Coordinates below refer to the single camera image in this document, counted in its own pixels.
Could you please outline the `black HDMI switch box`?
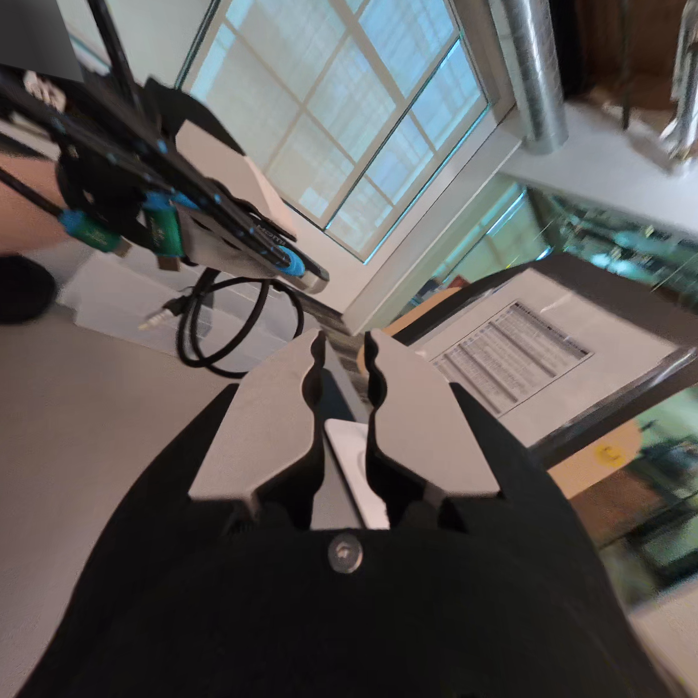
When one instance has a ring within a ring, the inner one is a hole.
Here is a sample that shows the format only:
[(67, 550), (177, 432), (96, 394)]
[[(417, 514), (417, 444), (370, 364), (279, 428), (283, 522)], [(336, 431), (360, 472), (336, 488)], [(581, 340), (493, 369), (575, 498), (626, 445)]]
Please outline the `black HDMI switch box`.
[[(158, 254), (158, 261), (187, 261), (191, 265), (196, 265), (185, 256), (181, 245), (181, 210), (193, 210), (208, 215), (201, 209), (186, 204), (183, 198), (176, 200), (166, 197), (163, 203), (156, 203), (154, 198), (151, 198), (143, 207), (147, 227), (152, 236), (153, 247)], [(221, 228), (232, 236), (239, 249), (248, 249), (251, 253), (260, 256), (262, 260), (271, 262), (275, 268), (282, 272), (292, 276), (301, 276), (305, 267), (301, 258), (295, 253), (298, 249), (292, 244), (292, 240), (282, 233), (278, 226), (259, 215), (250, 213), (246, 217), (250, 223), (247, 227), (238, 225), (232, 231)], [(251, 314), (244, 322), (243, 328), (222, 349), (216, 350), (212, 354), (204, 355), (197, 337), (197, 325), (205, 301), (213, 300), (216, 291), (245, 283), (260, 285), (257, 300)], [(204, 369), (226, 379), (241, 380), (250, 370), (241, 372), (224, 371), (217, 368), (215, 364), (220, 362), (222, 358), (230, 355), (249, 336), (251, 329), (257, 323), (262, 310), (265, 308), (270, 289), (286, 294), (292, 302), (292, 306), (296, 309), (297, 328), (292, 336), (295, 339), (306, 328), (300, 290), (294, 289), (291, 285), (277, 278), (231, 276), (204, 266), (203, 272), (191, 292), (166, 302), (162, 311), (154, 315), (151, 320), (145, 322), (142, 328), (147, 328), (150, 325), (155, 326), (167, 316), (180, 317), (176, 332), (176, 351), (179, 360), (190, 368)]]

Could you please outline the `large gridded window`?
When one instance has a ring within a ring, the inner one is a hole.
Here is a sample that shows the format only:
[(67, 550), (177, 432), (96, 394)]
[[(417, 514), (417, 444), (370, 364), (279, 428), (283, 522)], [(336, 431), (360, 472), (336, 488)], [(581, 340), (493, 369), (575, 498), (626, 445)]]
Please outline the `large gridded window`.
[(489, 110), (450, 1), (221, 1), (188, 87), (363, 263)]

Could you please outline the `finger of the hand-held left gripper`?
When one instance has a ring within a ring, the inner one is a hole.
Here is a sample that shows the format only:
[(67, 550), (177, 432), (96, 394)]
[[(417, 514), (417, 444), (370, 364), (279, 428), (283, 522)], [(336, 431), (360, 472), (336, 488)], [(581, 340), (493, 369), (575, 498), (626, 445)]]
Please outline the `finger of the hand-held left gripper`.
[(297, 230), (291, 212), (256, 164), (214, 135), (186, 120), (176, 136), (178, 152), (202, 175), (222, 184), (237, 200), (252, 205), (291, 240)]
[(208, 215), (193, 210), (180, 211), (181, 245), (185, 256), (194, 264), (231, 276), (277, 278), (306, 294), (318, 294), (329, 283), (329, 274), (298, 250), (304, 273), (292, 276), (275, 268), (248, 249), (239, 249), (232, 236)]

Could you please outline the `black metal pole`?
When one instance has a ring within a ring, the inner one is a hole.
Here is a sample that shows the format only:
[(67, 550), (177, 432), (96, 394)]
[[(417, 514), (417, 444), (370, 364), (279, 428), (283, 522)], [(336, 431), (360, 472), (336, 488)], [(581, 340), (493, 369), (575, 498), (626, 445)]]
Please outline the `black metal pole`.
[(127, 102), (134, 109), (141, 112), (142, 105), (137, 84), (128, 63), (117, 27), (112, 19), (108, 3), (106, 1), (87, 1), (87, 4), (108, 54), (113, 79)]

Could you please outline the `black sign board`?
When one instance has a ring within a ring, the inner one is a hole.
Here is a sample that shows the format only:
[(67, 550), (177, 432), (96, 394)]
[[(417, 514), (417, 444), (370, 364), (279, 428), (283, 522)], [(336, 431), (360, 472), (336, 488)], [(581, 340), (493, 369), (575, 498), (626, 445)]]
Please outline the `black sign board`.
[(458, 289), (392, 338), (430, 360), (492, 315), (524, 306), (559, 344), (587, 355), (499, 418), (545, 468), (685, 389), (697, 386), (697, 317), (636, 281), (566, 253)]

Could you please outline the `person's left forearm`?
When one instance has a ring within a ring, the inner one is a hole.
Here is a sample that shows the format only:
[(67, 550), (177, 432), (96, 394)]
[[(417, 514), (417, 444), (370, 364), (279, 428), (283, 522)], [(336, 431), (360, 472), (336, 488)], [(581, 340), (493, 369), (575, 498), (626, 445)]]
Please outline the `person's left forearm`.
[[(1, 153), (1, 168), (52, 204), (64, 209), (56, 179), (56, 165), (14, 153)], [(57, 219), (1, 184), (1, 255), (49, 249), (71, 238)]]

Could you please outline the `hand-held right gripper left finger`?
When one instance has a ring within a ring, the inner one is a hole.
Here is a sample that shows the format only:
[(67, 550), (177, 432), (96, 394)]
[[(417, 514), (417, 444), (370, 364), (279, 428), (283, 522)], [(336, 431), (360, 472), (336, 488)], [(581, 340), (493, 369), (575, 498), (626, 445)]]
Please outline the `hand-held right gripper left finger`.
[(264, 486), (321, 445), (325, 354), (325, 333), (309, 329), (248, 372), (190, 485), (191, 500), (257, 503)]

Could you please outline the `printed instruction sheet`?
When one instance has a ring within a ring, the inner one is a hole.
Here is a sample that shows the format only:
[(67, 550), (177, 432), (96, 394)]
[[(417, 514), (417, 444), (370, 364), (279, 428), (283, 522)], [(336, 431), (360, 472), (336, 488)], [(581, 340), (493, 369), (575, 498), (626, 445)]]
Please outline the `printed instruction sheet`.
[(432, 359), (432, 365), (501, 417), (593, 355), (515, 300)]

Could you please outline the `white stand base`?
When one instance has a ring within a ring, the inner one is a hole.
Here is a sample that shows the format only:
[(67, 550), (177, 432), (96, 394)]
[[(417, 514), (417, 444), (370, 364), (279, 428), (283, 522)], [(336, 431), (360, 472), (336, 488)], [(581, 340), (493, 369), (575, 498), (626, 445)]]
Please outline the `white stand base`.
[(366, 475), (368, 430), (367, 424), (359, 422), (335, 418), (325, 421), (326, 436), (362, 525), (374, 530), (388, 530), (386, 505), (371, 489)]

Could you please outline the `clear plastic storage bin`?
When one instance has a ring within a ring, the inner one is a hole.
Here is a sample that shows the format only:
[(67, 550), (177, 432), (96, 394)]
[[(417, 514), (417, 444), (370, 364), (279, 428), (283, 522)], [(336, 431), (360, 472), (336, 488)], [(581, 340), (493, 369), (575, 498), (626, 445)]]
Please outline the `clear plastic storage bin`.
[[(180, 317), (167, 316), (142, 328), (163, 305), (191, 292), (203, 268), (182, 265), (177, 272), (159, 269), (155, 256), (134, 247), (126, 257), (94, 252), (64, 286), (59, 302), (74, 310), (77, 325), (177, 357)], [(204, 355), (223, 348), (251, 314), (259, 284), (245, 283), (216, 291), (205, 301), (197, 337)], [(283, 292), (270, 289), (265, 308), (249, 336), (215, 366), (249, 371), (283, 348), (297, 328), (297, 311)]]

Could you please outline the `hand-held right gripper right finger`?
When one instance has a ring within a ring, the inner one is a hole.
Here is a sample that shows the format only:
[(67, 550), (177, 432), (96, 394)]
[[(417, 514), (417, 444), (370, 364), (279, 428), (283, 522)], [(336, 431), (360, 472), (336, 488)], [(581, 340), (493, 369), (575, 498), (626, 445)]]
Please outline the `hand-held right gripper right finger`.
[(364, 340), (376, 454), (425, 485), (434, 501), (497, 495), (497, 479), (441, 371), (382, 330)]

